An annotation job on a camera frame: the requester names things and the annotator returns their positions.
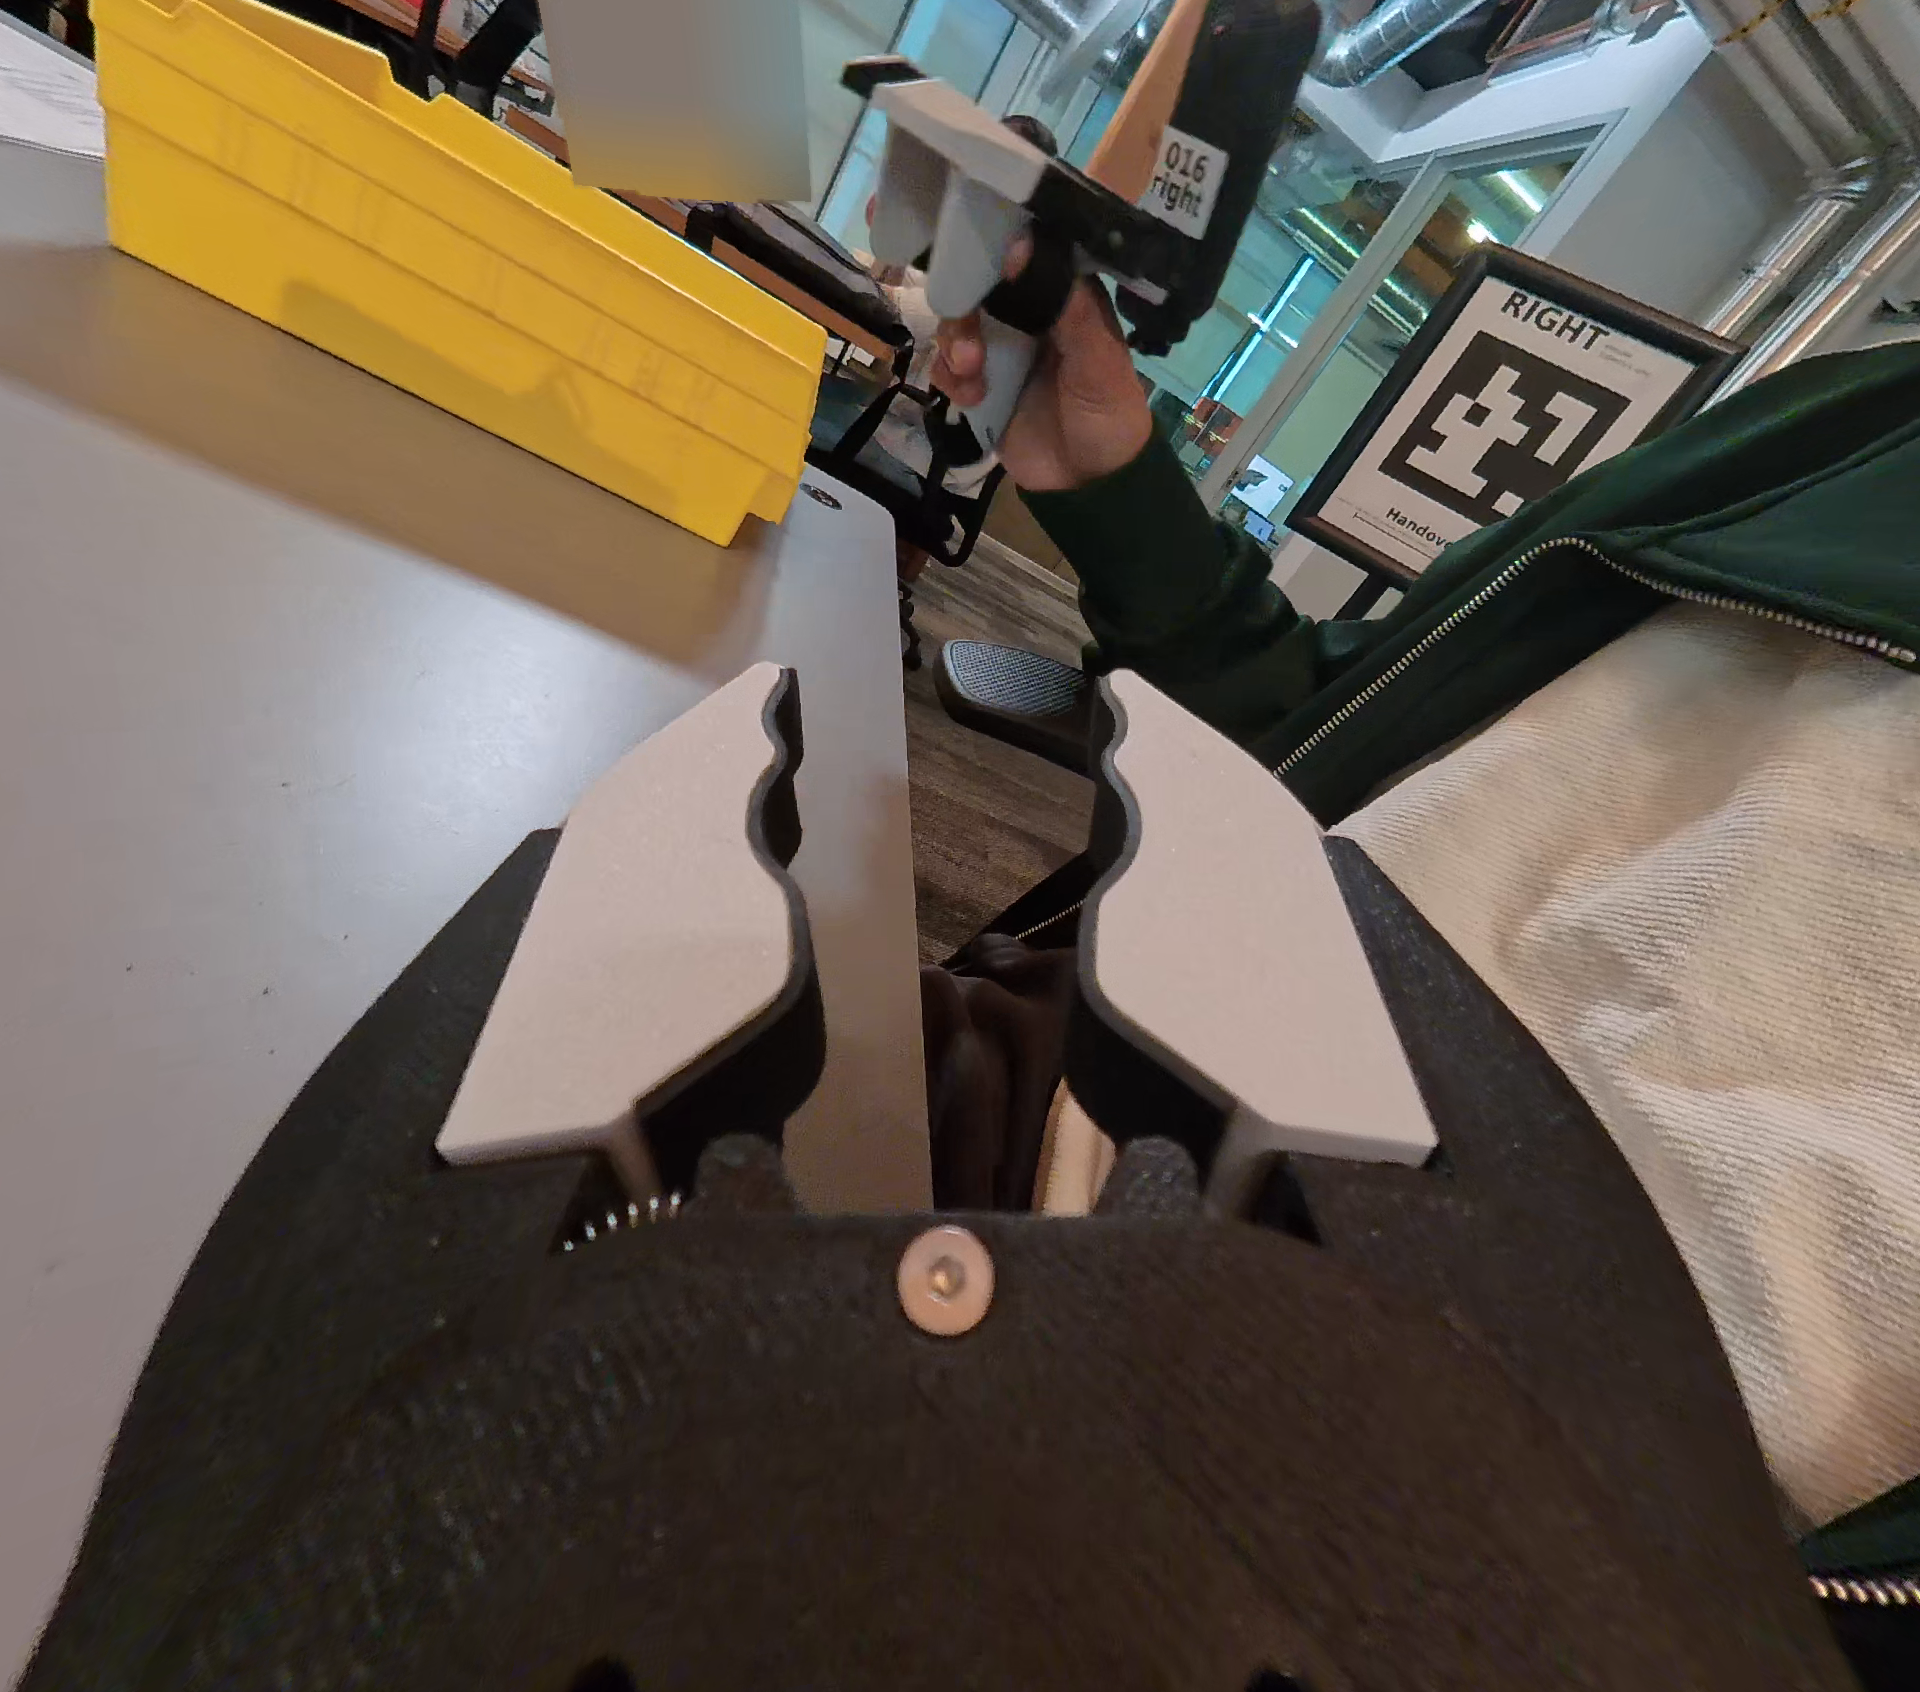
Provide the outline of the person's right forearm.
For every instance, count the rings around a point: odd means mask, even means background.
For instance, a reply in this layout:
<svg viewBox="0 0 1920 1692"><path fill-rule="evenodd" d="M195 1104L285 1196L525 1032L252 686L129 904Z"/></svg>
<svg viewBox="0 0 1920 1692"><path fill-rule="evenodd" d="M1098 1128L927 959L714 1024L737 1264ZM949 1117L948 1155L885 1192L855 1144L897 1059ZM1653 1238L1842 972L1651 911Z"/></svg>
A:
<svg viewBox="0 0 1920 1692"><path fill-rule="evenodd" d="M1022 491L1077 587L1095 675L1133 673L1261 763L1322 686L1318 625L1206 511L1166 438L1067 491Z"/></svg>

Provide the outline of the grey desk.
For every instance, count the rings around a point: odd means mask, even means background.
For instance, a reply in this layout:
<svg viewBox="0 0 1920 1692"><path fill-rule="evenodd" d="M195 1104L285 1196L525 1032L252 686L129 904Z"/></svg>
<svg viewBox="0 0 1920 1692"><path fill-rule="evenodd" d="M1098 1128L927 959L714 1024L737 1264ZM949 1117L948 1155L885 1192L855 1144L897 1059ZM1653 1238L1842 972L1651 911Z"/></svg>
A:
<svg viewBox="0 0 1920 1692"><path fill-rule="evenodd" d="M811 1211L930 1209L893 528L715 549L109 249L3 133L3 1688L207 1226L534 831L757 662L804 714Z"/></svg>

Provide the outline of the person's right hand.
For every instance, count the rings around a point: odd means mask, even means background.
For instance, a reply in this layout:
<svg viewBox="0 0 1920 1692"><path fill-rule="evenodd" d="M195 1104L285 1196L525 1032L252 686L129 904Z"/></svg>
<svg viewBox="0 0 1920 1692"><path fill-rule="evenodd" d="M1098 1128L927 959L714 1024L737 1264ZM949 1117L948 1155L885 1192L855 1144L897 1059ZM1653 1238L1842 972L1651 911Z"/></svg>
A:
<svg viewBox="0 0 1920 1692"><path fill-rule="evenodd" d="M998 459L1022 494L1064 494L1127 467L1154 418L1111 298L1098 276L1074 281L1047 339L1027 360L996 355L979 313L933 327L931 382L972 412L1006 386L1019 399Z"/></svg>

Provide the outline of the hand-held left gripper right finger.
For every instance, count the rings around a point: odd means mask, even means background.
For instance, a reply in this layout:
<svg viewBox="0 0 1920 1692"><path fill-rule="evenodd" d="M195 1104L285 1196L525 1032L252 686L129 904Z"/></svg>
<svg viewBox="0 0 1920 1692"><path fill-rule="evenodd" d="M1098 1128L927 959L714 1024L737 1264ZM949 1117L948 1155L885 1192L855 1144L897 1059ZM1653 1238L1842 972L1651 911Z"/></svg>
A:
<svg viewBox="0 0 1920 1692"><path fill-rule="evenodd" d="M1136 673L1098 684L1095 720L1074 1101L1111 1143L1202 1168L1425 1167L1438 1133L1322 827Z"/></svg>

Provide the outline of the yellow plastic bin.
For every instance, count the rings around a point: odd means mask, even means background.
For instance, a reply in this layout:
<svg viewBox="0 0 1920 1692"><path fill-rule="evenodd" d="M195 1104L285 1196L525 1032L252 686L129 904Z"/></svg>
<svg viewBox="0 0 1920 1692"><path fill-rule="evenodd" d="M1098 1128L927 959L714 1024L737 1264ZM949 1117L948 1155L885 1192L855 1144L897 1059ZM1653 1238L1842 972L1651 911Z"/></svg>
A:
<svg viewBox="0 0 1920 1692"><path fill-rule="evenodd" d="M90 0L113 251L715 546L779 526L826 330L374 48Z"/></svg>

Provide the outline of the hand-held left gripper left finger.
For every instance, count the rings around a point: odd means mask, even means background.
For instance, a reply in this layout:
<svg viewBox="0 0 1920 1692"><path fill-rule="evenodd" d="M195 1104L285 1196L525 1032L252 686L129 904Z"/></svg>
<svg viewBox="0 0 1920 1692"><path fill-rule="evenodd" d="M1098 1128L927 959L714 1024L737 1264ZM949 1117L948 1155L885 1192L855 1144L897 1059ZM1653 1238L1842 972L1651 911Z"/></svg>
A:
<svg viewBox="0 0 1920 1692"><path fill-rule="evenodd" d="M570 811L435 1151L696 1168L778 1149L826 1062L804 892L802 690L757 662L632 747Z"/></svg>

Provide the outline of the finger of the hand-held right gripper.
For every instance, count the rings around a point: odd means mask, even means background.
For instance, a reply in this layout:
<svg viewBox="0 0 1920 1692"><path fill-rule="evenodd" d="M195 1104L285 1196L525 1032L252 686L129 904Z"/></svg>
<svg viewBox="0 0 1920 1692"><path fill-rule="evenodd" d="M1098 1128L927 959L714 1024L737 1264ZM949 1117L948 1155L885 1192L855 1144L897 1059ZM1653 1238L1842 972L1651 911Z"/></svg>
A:
<svg viewBox="0 0 1920 1692"><path fill-rule="evenodd" d="M869 244L878 264L936 268L951 182L951 142L962 130L962 98L942 78L902 57L855 57L841 66L841 88L858 97L882 126Z"/></svg>
<svg viewBox="0 0 1920 1692"><path fill-rule="evenodd" d="M915 268L924 298L936 317L967 317L1000 285L1007 249L1027 226L1032 200L1050 155L1009 130L1002 121L962 98L962 128L951 140L951 181L946 196L948 225L942 244L949 264L875 264Z"/></svg>

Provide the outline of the printed paper sheets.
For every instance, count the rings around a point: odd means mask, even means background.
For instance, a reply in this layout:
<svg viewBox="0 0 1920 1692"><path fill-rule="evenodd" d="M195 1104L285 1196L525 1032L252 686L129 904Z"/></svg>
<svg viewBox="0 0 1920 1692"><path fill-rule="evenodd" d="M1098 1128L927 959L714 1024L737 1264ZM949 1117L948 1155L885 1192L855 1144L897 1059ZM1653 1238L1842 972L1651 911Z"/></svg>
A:
<svg viewBox="0 0 1920 1692"><path fill-rule="evenodd" d="M106 121L96 72L38 46L3 52L1 142L100 163Z"/></svg>

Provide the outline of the large framed marker sign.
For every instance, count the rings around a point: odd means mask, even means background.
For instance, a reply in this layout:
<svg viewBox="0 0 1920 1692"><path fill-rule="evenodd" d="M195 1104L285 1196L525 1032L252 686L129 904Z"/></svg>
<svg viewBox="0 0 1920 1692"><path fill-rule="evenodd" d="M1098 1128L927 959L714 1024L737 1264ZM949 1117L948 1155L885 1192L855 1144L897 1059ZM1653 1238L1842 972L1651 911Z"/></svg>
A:
<svg viewBox="0 0 1920 1692"><path fill-rule="evenodd" d="M1404 590L1478 530L1690 421L1743 356L1741 343L1484 246L1285 528Z"/></svg>

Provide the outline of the white shirt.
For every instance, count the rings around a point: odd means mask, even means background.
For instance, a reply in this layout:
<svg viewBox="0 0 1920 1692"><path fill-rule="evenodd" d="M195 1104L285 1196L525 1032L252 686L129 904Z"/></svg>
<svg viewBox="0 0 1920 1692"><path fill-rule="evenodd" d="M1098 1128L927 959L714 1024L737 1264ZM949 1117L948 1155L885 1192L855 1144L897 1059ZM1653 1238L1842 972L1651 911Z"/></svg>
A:
<svg viewBox="0 0 1920 1692"><path fill-rule="evenodd" d="M1788 1518L1917 1465L1917 680L1673 602L1336 827L1572 1083Z"/></svg>

